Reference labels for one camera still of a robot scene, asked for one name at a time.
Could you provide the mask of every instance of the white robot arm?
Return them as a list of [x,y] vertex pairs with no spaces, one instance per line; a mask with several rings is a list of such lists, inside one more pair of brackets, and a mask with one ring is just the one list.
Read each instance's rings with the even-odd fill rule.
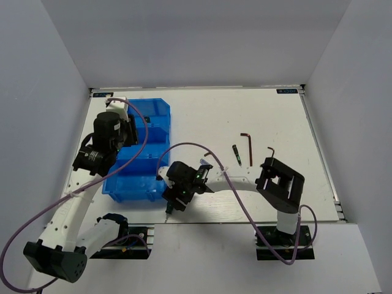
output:
[[78,236],[92,198],[101,186],[99,183],[83,190],[81,185],[102,179],[115,164],[119,150],[138,143],[135,120],[127,114],[127,106],[113,101],[107,104],[106,112],[97,115],[94,132],[82,141],[73,162],[68,185],[69,191],[81,188],[82,191],[60,204],[37,242],[25,245],[23,254],[37,271],[75,282],[88,258],[127,232],[125,217],[107,214]]
[[[301,174],[273,157],[265,159],[261,171],[258,167],[230,167],[227,173],[236,190],[260,193],[277,210],[280,232],[295,234],[304,184]],[[174,162],[170,167],[161,167],[158,174],[168,186],[163,198],[181,211],[185,210],[194,193],[231,189],[222,171],[211,165],[201,165],[194,170],[182,162]]]

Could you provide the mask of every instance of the gray wall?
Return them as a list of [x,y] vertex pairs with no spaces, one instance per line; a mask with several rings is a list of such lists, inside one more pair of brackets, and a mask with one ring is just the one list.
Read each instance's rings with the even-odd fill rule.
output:
[[98,88],[305,83],[350,0],[42,2]]
[[[2,249],[22,223],[59,197],[89,94],[40,1],[3,0],[0,7]],[[24,244],[37,239],[43,224],[28,227],[6,256],[6,276],[19,287],[31,272]],[[2,283],[0,292],[8,293]]]
[[392,2],[353,0],[307,90],[345,215],[392,293]]

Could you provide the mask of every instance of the purple cable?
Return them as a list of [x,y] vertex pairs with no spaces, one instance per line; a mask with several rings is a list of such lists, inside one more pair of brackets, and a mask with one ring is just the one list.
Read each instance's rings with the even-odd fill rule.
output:
[[120,241],[122,241],[122,240],[124,240],[124,239],[131,238],[131,237],[138,238],[138,239],[143,243],[144,247],[145,247],[146,250],[147,250],[147,254],[149,255],[149,248],[148,248],[148,245],[147,245],[146,241],[145,241],[141,236],[136,235],[136,234],[129,234],[129,235],[123,236],[123,237],[121,237],[121,238],[118,238],[118,239],[116,239],[116,240],[114,240],[114,241],[111,241],[111,242],[107,243],[107,244],[104,246],[104,248],[105,248],[105,247],[109,247],[109,246],[116,245],[118,242],[120,242]]
[[309,205],[306,205],[306,204],[300,205],[300,211],[304,207],[307,208],[311,212],[311,214],[313,215],[313,219],[314,219],[314,233],[313,233],[313,237],[312,237],[311,241],[309,242],[309,244],[306,245],[305,247],[301,248],[301,249],[298,249],[298,252],[304,251],[307,248],[311,247],[313,245],[313,242],[316,239],[316,235],[317,235],[317,217],[316,217],[316,213],[314,213],[313,209]]
[[[162,158],[165,156],[166,153],[168,153],[170,150],[172,150],[175,147],[181,146],[181,145],[193,145],[193,146],[198,146],[200,148],[203,148],[204,150],[207,150],[207,152],[211,153],[211,155],[214,157],[215,161],[218,163],[219,168],[223,171],[223,175],[226,178],[226,181],[228,183],[228,185],[230,186],[230,188],[232,189],[235,198],[237,199],[240,207],[242,208],[242,210],[244,211],[244,214],[246,215],[247,219],[249,220],[249,222],[251,223],[251,225],[253,226],[253,229],[256,231],[256,234],[258,235],[258,237],[263,241],[264,245],[271,251],[271,253],[281,262],[283,262],[285,265],[292,265],[296,259],[296,254],[298,252],[298,243],[300,240],[300,234],[296,234],[296,238],[295,238],[295,243],[294,243],[294,250],[293,250],[293,257],[290,261],[286,261],[285,259],[283,259],[276,251],[275,249],[267,242],[267,240],[265,239],[265,237],[263,236],[263,234],[261,233],[261,231],[258,229],[256,223],[253,221],[251,215],[247,212],[246,207],[244,206],[244,203],[242,202],[242,200],[240,199],[237,190],[235,189],[232,181],[230,180],[230,178],[228,177],[226,171],[224,170],[224,166],[222,164],[222,162],[218,159],[218,157],[207,147],[197,144],[197,143],[191,143],[191,142],[184,142],[184,143],[178,143],[173,145],[172,147],[168,148],[159,158],[158,163],[157,163],[157,168],[156,168],[156,175],[158,176],[158,171],[159,171],[159,166],[160,166],[160,162],[162,160]],[[296,226],[296,232],[299,232],[301,229],[301,208],[306,207],[308,209],[310,209],[310,211],[312,212],[313,216],[315,217],[315,214],[313,212],[313,210],[307,206],[307,205],[301,205],[300,206],[300,213],[298,214],[298,222],[297,222],[297,226]],[[307,247],[309,247],[312,243],[313,243],[314,239],[312,239],[312,241],[307,245]]]
[[[124,165],[122,165],[121,167],[119,167],[118,169],[116,169],[115,171],[107,174],[106,176],[104,176],[101,179],[97,179],[95,181],[92,181],[88,184],[85,184],[84,186],[80,187],[79,189],[76,189],[73,194],[79,194],[80,192],[83,192],[84,190],[92,187],[93,185],[96,185],[98,183],[101,183],[102,181],[105,181],[107,178],[113,176],[114,174],[120,172],[121,170],[123,170],[124,168],[126,168],[132,161],[135,160],[136,157],[139,156],[139,154],[143,151],[143,149],[145,148],[146,144],[147,144],[147,139],[148,139],[148,125],[146,120],[144,119],[144,116],[140,113],[140,111],[132,104],[130,103],[128,100],[124,100],[124,99],[119,99],[119,98],[108,98],[108,101],[120,101],[123,102],[125,104],[128,104],[128,106],[130,106],[133,110],[136,111],[136,113],[138,114],[138,116],[141,117],[141,120],[143,121],[143,124],[145,125],[145,130],[146,130],[146,137],[145,140],[143,141],[143,144],[141,145],[140,149],[138,152],[136,152],[136,154],[130,159],[128,160]],[[11,238],[6,242],[6,245],[4,246],[1,255],[0,255],[0,279],[2,280],[2,282],[4,283],[4,285],[11,289],[14,292],[18,292],[18,293],[33,293],[33,292],[38,292],[41,291],[42,289],[50,286],[51,284],[53,284],[55,281],[57,281],[56,279],[51,280],[49,283],[38,287],[38,288],[34,288],[34,289],[20,289],[17,288],[15,286],[13,286],[6,278],[6,276],[4,275],[4,258],[6,256],[6,253],[8,251],[8,248],[10,247],[12,241],[14,241],[14,239],[20,234],[20,232],[22,232],[29,224],[31,224],[32,222],[34,222],[36,219],[38,219],[40,216],[42,216],[43,214],[47,213],[49,210],[51,210],[52,208],[56,207],[57,205],[69,200],[71,198],[71,194],[67,194],[66,196],[64,196],[63,198],[60,198],[59,200],[57,200],[56,202],[54,202],[52,205],[46,207],[43,211],[41,211],[40,213],[38,213],[37,215],[35,215],[34,217],[32,217],[30,220],[28,220],[27,222],[25,222],[12,236]]]

